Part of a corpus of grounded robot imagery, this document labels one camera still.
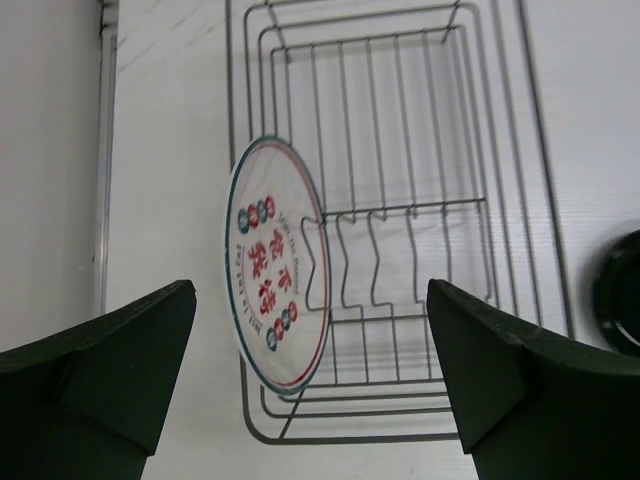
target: black object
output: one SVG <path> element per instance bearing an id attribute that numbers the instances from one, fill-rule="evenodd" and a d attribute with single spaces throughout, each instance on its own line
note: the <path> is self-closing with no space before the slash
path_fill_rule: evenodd
<path id="1" fill-rule="evenodd" d="M 607 341 L 640 356 L 640 230 L 607 253 L 593 284 L 593 310 Z"/>
<path id="2" fill-rule="evenodd" d="M 480 479 L 638 478 L 640 360 L 577 343 L 443 280 L 431 330 Z"/>
<path id="3" fill-rule="evenodd" d="M 178 281 L 0 354 L 0 478 L 139 479 L 195 308 L 193 284 Z"/>

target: white countertop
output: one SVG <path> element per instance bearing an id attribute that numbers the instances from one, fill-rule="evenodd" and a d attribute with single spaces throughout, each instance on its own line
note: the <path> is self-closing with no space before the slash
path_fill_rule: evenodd
<path id="1" fill-rule="evenodd" d="M 249 2 L 234 2 L 242 14 Z M 537 0 L 530 13 L 578 338 L 590 254 L 640 226 L 640 4 Z M 475 478 L 457 442 L 267 447 L 241 414 L 226 315 L 224 2 L 121 0 L 107 305 L 190 278 L 198 313 L 149 479 Z"/>

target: dish rack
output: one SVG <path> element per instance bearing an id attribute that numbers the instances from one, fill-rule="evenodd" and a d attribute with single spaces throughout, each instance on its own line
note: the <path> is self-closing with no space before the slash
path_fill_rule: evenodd
<path id="1" fill-rule="evenodd" d="M 390 6 L 265 1 L 242 15 L 227 0 L 232 164 L 257 136 L 290 142 L 323 209 L 301 228 L 325 229 L 331 253 L 332 320 L 306 390 L 279 397 L 240 360 L 264 443 L 457 438 L 430 278 L 573 337 L 526 5 Z"/>

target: plate with red text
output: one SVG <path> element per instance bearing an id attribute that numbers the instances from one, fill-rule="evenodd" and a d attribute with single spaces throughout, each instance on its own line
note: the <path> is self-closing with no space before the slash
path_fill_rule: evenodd
<path id="1" fill-rule="evenodd" d="M 327 339 L 329 246 L 311 176 L 278 137 L 258 138 L 236 162 L 224 247 L 227 295 L 243 357 L 277 394 L 302 391 Z"/>

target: white surface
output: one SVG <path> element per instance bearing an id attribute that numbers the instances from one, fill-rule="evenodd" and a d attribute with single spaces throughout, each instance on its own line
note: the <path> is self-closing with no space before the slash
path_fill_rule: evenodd
<path id="1" fill-rule="evenodd" d="M 0 351 L 91 315 L 100 12 L 0 5 Z"/>
<path id="2" fill-rule="evenodd" d="M 638 227 L 640 217 L 640 4 L 529 4 L 578 337 L 597 342 L 580 307 L 580 275 L 594 249 Z M 228 180 L 223 7 L 202 0 L 120 7 L 108 307 L 177 277 L 194 281 L 199 302 L 145 478 L 474 478 L 455 442 L 278 448 L 246 431 L 220 281 Z M 244 7 L 236 2 L 236 14 Z"/>

